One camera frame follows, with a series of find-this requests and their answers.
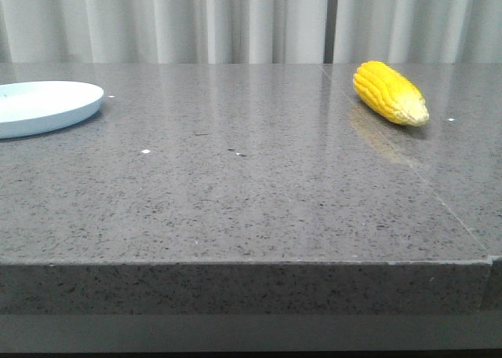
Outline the yellow corn cob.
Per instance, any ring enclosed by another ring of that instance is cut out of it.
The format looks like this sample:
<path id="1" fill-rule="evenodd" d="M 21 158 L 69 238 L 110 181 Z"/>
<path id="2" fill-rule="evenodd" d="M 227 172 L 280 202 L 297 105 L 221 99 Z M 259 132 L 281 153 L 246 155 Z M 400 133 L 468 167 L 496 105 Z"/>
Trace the yellow corn cob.
<path id="1" fill-rule="evenodd" d="M 401 126 L 423 126 L 429 121 L 426 101 L 420 90 L 387 64 L 371 60 L 358 66 L 353 87 L 377 114 Z"/>

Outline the light blue round plate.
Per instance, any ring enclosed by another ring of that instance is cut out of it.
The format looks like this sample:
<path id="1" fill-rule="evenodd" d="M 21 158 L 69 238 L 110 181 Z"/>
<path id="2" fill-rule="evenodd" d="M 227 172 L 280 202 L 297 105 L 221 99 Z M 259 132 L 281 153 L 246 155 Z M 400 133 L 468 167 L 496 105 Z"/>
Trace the light blue round plate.
<path id="1" fill-rule="evenodd" d="M 1 86 L 1 138 L 27 137 L 80 123 L 101 106 L 104 90 L 86 82 L 37 81 Z"/>

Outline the grey pleated curtain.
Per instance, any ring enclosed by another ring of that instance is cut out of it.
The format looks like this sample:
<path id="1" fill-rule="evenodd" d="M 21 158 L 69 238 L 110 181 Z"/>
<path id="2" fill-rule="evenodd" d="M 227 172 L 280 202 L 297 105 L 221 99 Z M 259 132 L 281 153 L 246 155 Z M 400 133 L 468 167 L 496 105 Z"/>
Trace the grey pleated curtain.
<path id="1" fill-rule="evenodd" d="M 1 59 L 498 63 L 501 0 L 1 0 Z"/>

